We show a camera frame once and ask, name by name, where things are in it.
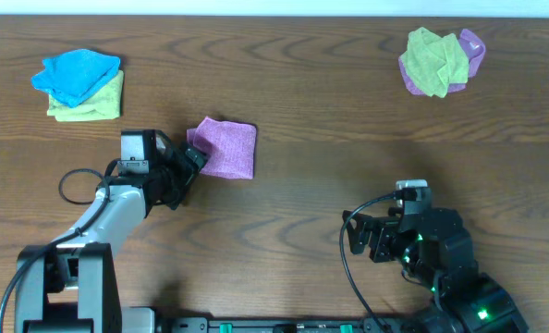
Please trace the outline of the purple microfiber cloth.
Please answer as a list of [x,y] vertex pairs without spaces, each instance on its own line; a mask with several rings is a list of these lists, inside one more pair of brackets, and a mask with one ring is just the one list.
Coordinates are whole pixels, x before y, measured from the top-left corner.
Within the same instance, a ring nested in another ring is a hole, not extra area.
[[223,179],[253,179],[257,129],[251,124],[206,117],[186,131],[187,143],[208,156],[201,173]]

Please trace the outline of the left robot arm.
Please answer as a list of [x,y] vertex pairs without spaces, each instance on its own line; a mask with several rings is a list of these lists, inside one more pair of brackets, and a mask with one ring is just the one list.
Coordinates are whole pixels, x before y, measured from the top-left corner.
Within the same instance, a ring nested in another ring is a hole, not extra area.
[[95,197],[78,221],[20,252],[0,320],[13,300],[17,332],[153,332],[154,310],[122,306],[115,257],[155,206],[178,208],[207,160],[187,142],[122,145],[120,157],[96,175]]

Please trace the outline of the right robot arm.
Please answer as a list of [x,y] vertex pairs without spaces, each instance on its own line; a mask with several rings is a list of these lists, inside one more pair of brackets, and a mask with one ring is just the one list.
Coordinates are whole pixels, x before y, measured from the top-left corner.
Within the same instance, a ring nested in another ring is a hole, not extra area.
[[530,330],[512,297],[479,270],[471,235],[457,211],[426,208],[418,214],[372,217],[343,212],[354,254],[371,248],[375,263],[398,261],[405,277],[432,294],[430,305],[382,323],[383,332],[507,333]]

